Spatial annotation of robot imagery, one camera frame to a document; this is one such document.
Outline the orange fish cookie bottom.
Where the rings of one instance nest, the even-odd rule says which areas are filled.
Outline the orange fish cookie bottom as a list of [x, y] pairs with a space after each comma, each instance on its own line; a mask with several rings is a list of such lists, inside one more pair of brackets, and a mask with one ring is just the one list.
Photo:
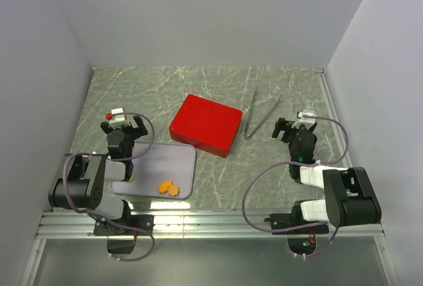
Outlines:
[[169, 191], [169, 188], [170, 188], [172, 185], [173, 185], [173, 181], [172, 181], [172, 180], [166, 180], [166, 181], [162, 182], [162, 183], [159, 185], [159, 187], [158, 187], [157, 191], [158, 191], [160, 194], [165, 194], [165, 193], [167, 193], [167, 192]]

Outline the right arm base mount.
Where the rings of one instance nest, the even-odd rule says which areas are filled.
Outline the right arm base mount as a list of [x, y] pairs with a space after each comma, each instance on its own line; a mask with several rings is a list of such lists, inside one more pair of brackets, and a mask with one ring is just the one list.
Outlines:
[[316, 221], [306, 221], [300, 215], [293, 213], [271, 213], [265, 218], [270, 223], [272, 234], [328, 234], [327, 224], [313, 227], [303, 227], [304, 225], [317, 224]]

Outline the lavender plastic tray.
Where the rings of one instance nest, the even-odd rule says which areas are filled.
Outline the lavender plastic tray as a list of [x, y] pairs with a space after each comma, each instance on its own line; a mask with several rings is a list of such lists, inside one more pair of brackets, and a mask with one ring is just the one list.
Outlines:
[[131, 182], [112, 182], [116, 194], [148, 197], [169, 197], [161, 194], [159, 186], [172, 181], [179, 188], [175, 199], [185, 199], [192, 193], [196, 149], [180, 143], [153, 143], [148, 152], [133, 160], [134, 179]]

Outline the red cookie box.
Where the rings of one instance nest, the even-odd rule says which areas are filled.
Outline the red cookie box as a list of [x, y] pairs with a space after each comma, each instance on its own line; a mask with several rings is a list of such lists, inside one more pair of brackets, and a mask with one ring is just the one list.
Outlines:
[[169, 128], [171, 138], [196, 149], [225, 158], [229, 155], [236, 130], [224, 129], [177, 129]]

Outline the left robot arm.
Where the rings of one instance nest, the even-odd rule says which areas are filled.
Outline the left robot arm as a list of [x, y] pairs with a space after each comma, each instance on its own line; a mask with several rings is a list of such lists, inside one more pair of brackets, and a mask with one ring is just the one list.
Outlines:
[[133, 112], [107, 113], [100, 124], [106, 134], [107, 153], [66, 154], [48, 193], [52, 207], [86, 214], [101, 225], [109, 224], [117, 234], [128, 233], [133, 218], [126, 201], [103, 196], [106, 182], [131, 182], [134, 179], [135, 141], [149, 134], [144, 122], [149, 119]]

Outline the orange leaf cookie bottom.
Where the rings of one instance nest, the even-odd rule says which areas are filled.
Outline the orange leaf cookie bottom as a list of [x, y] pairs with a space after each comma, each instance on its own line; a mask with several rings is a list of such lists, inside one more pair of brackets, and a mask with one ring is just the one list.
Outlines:
[[180, 192], [180, 188], [178, 186], [175, 185], [171, 185], [169, 186], [167, 193], [171, 196], [171, 197], [176, 197]]

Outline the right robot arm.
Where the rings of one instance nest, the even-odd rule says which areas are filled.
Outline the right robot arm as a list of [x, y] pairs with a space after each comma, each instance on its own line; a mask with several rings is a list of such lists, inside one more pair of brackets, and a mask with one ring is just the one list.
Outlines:
[[272, 132], [274, 139], [282, 133], [281, 142], [288, 145], [291, 179], [324, 191], [323, 199], [295, 202], [290, 225], [297, 232], [307, 232], [314, 223], [336, 228], [379, 223], [381, 206], [366, 170], [328, 166], [314, 158], [316, 126], [314, 119], [295, 122], [279, 118]]

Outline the aluminium rail right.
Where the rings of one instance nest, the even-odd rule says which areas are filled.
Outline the aluminium rail right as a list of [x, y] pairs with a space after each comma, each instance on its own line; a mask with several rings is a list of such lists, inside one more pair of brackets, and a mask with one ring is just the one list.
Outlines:
[[[329, 87], [328, 87], [328, 84], [327, 84], [327, 80], [326, 80], [326, 77], [325, 77], [325, 69], [324, 68], [315, 68], [315, 73], [318, 77], [318, 82], [320, 84], [322, 94], [323, 94], [323, 98], [325, 100], [325, 104], [326, 104], [327, 112], [328, 112], [328, 117], [339, 122], [340, 120], [338, 119], [338, 116], [337, 116], [337, 113], [336, 113], [336, 110], [335, 110], [335, 107], [334, 107], [334, 103], [333, 103], [332, 97], [330, 95], [330, 90], [329, 90]], [[334, 137], [336, 139], [336, 144], [337, 144], [338, 150], [339, 150], [340, 154], [342, 154], [343, 150], [345, 150], [344, 146], [346, 144], [345, 140], [344, 140], [343, 133], [342, 133], [342, 129], [334, 123], [331, 123], [331, 126], [332, 126], [332, 130], [334, 132]]]

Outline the red box lid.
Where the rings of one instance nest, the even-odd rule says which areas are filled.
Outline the red box lid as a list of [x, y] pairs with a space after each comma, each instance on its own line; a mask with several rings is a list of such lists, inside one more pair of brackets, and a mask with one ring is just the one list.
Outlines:
[[239, 109], [189, 94], [169, 128], [224, 129], [238, 132], [242, 115], [243, 112]]

